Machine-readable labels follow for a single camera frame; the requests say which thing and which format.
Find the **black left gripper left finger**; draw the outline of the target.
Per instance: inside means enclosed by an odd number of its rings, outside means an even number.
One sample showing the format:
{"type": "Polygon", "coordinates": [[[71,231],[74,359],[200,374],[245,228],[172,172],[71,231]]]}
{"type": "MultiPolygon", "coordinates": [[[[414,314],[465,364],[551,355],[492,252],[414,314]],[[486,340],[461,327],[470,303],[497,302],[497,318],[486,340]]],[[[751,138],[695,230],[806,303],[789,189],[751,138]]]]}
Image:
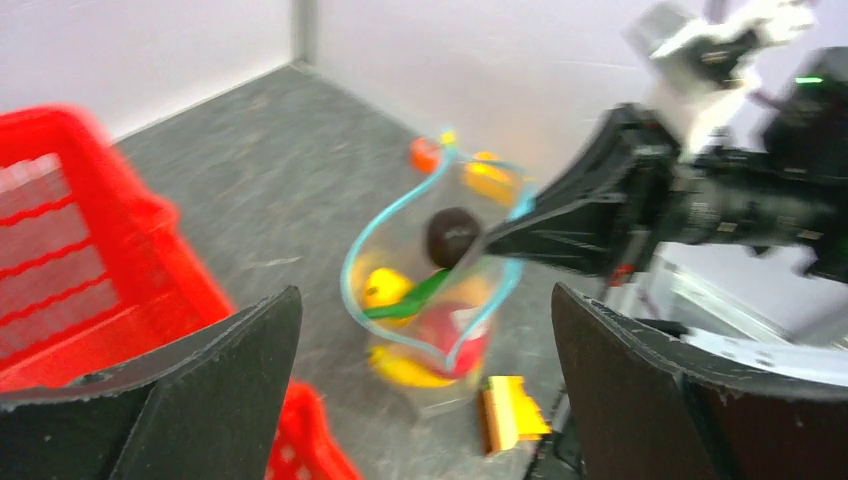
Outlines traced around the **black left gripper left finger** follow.
{"type": "Polygon", "coordinates": [[[261,479],[302,319],[290,286],[59,388],[1,397],[5,479],[261,479]]]}

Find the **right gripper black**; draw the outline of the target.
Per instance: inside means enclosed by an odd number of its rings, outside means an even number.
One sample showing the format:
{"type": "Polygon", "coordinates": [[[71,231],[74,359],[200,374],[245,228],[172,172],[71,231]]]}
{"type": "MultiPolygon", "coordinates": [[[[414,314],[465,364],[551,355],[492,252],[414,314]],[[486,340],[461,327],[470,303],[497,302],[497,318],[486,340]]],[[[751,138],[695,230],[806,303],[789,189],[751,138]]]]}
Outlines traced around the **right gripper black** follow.
{"type": "Polygon", "coordinates": [[[595,133],[530,212],[489,230],[485,253],[606,279],[647,269],[662,241],[681,143],[638,104],[608,111],[595,133]]]}

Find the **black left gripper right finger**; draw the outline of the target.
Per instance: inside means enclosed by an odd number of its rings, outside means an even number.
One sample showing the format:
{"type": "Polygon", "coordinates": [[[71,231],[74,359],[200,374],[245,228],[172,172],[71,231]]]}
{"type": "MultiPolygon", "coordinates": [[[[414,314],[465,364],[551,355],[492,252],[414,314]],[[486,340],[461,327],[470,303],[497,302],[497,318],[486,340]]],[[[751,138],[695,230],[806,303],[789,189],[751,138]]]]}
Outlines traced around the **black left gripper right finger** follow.
{"type": "Polygon", "coordinates": [[[843,479],[847,391],[688,345],[563,284],[551,317],[592,479],[843,479]]]}

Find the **dark purple plum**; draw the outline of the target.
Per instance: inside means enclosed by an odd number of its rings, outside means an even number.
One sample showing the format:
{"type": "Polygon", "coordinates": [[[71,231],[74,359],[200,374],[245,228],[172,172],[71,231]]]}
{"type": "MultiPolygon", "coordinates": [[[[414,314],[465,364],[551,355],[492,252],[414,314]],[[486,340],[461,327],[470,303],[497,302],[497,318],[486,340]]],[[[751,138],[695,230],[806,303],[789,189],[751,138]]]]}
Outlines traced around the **dark purple plum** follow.
{"type": "Polygon", "coordinates": [[[482,233],[478,219],[461,207],[436,212],[426,226],[425,247],[439,268],[455,267],[482,233]]]}

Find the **red apple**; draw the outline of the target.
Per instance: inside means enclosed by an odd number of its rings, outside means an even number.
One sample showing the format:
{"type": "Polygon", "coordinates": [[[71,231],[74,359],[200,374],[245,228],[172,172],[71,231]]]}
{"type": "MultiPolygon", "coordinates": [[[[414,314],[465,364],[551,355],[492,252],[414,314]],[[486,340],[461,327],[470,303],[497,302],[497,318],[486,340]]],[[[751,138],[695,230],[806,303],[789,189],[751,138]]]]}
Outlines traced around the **red apple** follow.
{"type": "MultiPolygon", "coordinates": [[[[441,352],[448,354],[460,336],[476,319],[479,311],[479,307],[464,303],[438,304],[419,317],[418,337],[421,341],[430,343],[441,352]]],[[[434,363],[434,370],[448,378],[459,378],[479,367],[487,346],[488,332],[488,321],[484,320],[482,324],[470,330],[469,335],[460,345],[454,366],[446,367],[434,363]]]]}

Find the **long green chili pepper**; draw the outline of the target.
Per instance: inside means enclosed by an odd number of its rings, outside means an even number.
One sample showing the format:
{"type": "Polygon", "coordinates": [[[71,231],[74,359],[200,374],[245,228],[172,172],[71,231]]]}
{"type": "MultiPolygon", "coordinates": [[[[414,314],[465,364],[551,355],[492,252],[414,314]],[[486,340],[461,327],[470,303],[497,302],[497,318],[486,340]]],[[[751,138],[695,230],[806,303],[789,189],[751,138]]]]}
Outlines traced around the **long green chili pepper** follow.
{"type": "Polygon", "coordinates": [[[396,305],[398,316],[417,315],[451,273],[451,269],[437,270],[427,279],[416,283],[416,286],[396,305]]]}

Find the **clear zip top bag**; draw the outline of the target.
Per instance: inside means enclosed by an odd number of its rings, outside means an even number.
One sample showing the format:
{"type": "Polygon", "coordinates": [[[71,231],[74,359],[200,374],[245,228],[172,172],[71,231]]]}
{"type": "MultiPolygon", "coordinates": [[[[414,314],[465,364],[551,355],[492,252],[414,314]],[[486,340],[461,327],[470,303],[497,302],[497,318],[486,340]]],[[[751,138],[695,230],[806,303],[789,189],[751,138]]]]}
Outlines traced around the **clear zip top bag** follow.
{"type": "Polygon", "coordinates": [[[372,371],[429,417],[476,397],[500,307],[523,266],[474,247],[445,267],[428,251],[428,227],[450,213],[485,229],[515,219],[532,210],[534,187],[517,166],[463,154],[451,130],[435,142],[415,140],[410,162],[423,181],[363,229],[340,286],[347,311],[369,333],[372,371]]]}

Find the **yellow banana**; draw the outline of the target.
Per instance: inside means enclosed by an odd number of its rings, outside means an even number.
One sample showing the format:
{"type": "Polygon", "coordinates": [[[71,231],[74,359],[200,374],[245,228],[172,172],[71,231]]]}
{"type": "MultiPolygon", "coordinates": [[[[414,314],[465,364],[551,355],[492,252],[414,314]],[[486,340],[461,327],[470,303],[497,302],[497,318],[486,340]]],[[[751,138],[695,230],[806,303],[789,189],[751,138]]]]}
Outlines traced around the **yellow banana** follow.
{"type": "Polygon", "coordinates": [[[436,389],[453,385],[456,379],[437,374],[393,345],[369,348],[368,363],[383,380],[399,386],[436,389]]]}

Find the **yellow squash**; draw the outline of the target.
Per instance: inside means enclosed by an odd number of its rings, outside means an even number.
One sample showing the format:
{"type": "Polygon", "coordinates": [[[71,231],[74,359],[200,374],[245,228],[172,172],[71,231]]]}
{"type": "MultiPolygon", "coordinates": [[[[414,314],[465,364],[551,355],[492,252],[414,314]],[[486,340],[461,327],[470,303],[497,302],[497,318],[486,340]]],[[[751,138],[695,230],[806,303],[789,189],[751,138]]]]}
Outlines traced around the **yellow squash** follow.
{"type": "Polygon", "coordinates": [[[374,270],[367,278],[362,294],[363,313],[369,320],[385,327],[400,328],[411,322],[412,316],[398,316],[396,305],[416,286],[405,275],[390,268],[374,270]]]}

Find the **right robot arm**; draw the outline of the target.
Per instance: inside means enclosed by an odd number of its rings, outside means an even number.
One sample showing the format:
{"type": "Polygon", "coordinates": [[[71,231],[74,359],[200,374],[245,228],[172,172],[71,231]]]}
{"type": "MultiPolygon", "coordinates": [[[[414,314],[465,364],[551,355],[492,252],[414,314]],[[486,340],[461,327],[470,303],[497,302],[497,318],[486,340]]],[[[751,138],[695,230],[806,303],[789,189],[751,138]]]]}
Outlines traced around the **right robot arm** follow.
{"type": "MultiPolygon", "coordinates": [[[[763,147],[683,148],[648,109],[611,110],[534,209],[493,228],[488,254],[602,278],[644,271],[662,243],[762,255],[803,245],[803,275],[847,279],[847,50],[814,53],[763,147]]],[[[843,479],[847,356],[728,338],[615,312],[557,284],[565,391],[530,479],[843,479]]]]}

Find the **yellow window toy block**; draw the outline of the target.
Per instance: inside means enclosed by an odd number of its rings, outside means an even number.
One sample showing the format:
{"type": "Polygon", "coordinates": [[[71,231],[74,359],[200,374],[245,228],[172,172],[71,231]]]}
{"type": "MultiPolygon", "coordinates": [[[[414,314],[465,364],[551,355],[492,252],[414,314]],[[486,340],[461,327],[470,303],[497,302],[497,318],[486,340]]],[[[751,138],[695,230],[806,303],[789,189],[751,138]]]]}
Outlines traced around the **yellow window toy block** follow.
{"type": "Polygon", "coordinates": [[[502,166],[499,157],[480,151],[466,164],[463,182],[471,190],[510,207],[517,198],[515,175],[502,166]]]}

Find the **yellow orange toy sandwich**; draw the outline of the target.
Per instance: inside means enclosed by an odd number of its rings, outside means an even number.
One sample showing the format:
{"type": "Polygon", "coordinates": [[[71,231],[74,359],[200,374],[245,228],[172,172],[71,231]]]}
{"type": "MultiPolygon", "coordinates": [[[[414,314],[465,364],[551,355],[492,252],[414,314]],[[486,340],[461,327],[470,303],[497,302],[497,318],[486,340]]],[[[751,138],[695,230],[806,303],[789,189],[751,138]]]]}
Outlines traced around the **yellow orange toy sandwich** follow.
{"type": "Polygon", "coordinates": [[[522,376],[488,377],[479,400],[485,455],[511,450],[523,441],[541,440],[552,432],[540,407],[526,392],[522,376]]]}

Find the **orange half-round block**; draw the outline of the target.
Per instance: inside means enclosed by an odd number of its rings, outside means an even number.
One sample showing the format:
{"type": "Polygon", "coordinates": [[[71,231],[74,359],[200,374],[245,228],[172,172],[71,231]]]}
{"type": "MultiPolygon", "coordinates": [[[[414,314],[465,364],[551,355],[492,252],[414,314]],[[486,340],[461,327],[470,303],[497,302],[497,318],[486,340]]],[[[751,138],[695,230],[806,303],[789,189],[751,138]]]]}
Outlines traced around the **orange half-round block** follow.
{"type": "Polygon", "coordinates": [[[439,142],[419,137],[409,144],[408,162],[417,172],[430,175],[441,163],[442,146],[439,142]]]}

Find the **red plastic basket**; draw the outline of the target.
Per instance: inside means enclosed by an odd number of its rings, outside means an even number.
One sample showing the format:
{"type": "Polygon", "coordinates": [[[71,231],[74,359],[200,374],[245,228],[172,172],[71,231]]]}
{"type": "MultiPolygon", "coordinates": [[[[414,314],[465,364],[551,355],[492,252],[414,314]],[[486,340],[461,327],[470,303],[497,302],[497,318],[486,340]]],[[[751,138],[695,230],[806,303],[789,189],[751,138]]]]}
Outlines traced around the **red plastic basket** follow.
{"type": "MultiPolygon", "coordinates": [[[[1,397],[59,388],[237,310],[153,194],[79,113],[1,118],[1,397]]],[[[261,479],[355,479],[322,401],[289,383],[261,479]]]]}

